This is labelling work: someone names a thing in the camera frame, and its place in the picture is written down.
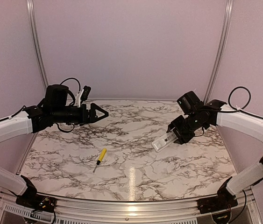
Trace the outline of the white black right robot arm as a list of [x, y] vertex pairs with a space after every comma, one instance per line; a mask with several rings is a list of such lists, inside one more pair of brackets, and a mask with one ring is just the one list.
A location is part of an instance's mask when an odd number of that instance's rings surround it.
[[[246, 112], [241, 108], [231, 107], [230, 104], [212, 100], [206, 104], [197, 98], [183, 96], [178, 104], [184, 114], [174, 119], [167, 131], [176, 136], [175, 142], [182, 145], [195, 137], [198, 129], [208, 129], [215, 126], [223, 134], [228, 151], [234, 155], [231, 142], [227, 140], [227, 133], [233, 137], [242, 134], [248, 139], [244, 146], [263, 146], [263, 117]], [[198, 206], [203, 209], [223, 209], [236, 202], [235, 196], [247, 187], [258, 184], [263, 180], [263, 153], [256, 150], [258, 159], [242, 167], [240, 173], [228, 178], [217, 190], [217, 194], [210, 199], [200, 199]]]

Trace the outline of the white remote control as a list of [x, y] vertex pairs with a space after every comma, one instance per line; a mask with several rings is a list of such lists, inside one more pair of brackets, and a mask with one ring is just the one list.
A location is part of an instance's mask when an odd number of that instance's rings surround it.
[[168, 147], [171, 143], [173, 143], [177, 139], [178, 138], [174, 132], [169, 132], [169, 133], [162, 135], [158, 139], [154, 140], [152, 142], [152, 146], [154, 150], [158, 153], [162, 151], [163, 149], [165, 149], [166, 147]]

